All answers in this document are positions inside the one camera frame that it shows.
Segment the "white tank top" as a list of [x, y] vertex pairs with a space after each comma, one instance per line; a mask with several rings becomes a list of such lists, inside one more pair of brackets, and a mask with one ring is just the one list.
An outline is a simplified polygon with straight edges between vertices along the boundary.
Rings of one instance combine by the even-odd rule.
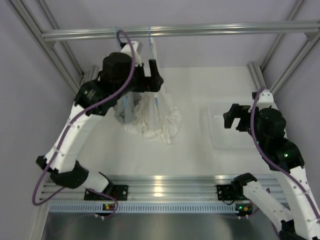
[[162, 84], [158, 92], [129, 93], [121, 102], [124, 106], [123, 128], [127, 133], [140, 135], [144, 139], [158, 137], [171, 144], [179, 131], [182, 114], [172, 96]]

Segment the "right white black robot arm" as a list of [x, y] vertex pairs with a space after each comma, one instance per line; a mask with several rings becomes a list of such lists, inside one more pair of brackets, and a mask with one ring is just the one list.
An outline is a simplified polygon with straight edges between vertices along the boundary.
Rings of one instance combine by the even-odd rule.
[[320, 210], [307, 180], [305, 162], [299, 148], [285, 137], [286, 120], [271, 105], [260, 107], [232, 104], [223, 114], [224, 127], [247, 132], [286, 197], [284, 207], [263, 189], [251, 173], [241, 174], [231, 182], [232, 196], [253, 202], [271, 221], [282, 240], [318, 240]]

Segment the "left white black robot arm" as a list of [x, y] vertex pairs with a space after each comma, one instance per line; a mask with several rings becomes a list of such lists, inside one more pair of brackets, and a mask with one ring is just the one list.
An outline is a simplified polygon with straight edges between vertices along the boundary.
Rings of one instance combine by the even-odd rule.
[[64, 189], [84, 188], [102, 200], [113, 194], [113, 183], [103, 173], [81, 166], [78, 155], [98, 122], [128, 93], [158, 92], [164, 82], [155, 59], [149, 61], [150, 75], [144, 65], [133, 63], [126, 53], [105, 57], [95, 79], [84, 83], [76, 94], [70, 116], [51, 150], [38, 156], [36, 164]]

